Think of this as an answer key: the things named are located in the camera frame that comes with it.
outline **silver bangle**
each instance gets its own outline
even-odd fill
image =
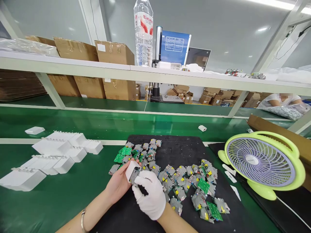
[[[81,228],[82,228],[82,232],[83,233],[87,233],[88,232],[88,231],[86,231],[84,229],[84,225],[83,225],[83,218],[84,218],[84,214],[85,214],[85,209],[86,209],[86,207],[83,209],[82,214],[81,214]]]

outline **white glove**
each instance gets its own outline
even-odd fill
[[[142,185],[148,192],[148,195],[145,196],[138,187],[132,186],[140,210],[147,214],[151,220],[158,220],[166,205],[161,182],[154,172],[141,171],[136,177],[135,183]]]

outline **fan grille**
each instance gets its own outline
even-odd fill
[[[237,138],[229,142],[227,155],[244,176],[258,183],[283,187],[295,178],[288,157],[276,147],[253,138]]]

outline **person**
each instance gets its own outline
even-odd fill
[[[72,220],[61,227],[56,233],[80,233],[90,231],[101,217],[129,190],[132,186],[125,176],[125,171],[130,162],[127,162],[117,170],[104,191],[102,191],[84,210]],[[148,192],[143,195],[138,187],[132,186],[134,196],[140,209],[152,220],[156,220],[166,233],[173,232],[197,232],[185,220],[183,220],[166,202],[162,184],[157,176],[150,171],[141,171],[136,177],[135,183],[142,185]]]
[[[292,104],[302,104],[301,98],[298,95],[288,93],[276,93],[266,97],[257,107],[263,109],[273,106],[287,106]]]

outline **electric fan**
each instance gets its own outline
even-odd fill
[[[264,135],[278,138],[289,147]],[[305,180],[298,148],[276,133],[257,131],[235,135],[226,142],[225,151],[218,151],[218,156],[245,177],[256,193],[269,200],[276,199],[273,190],[292,190]]]

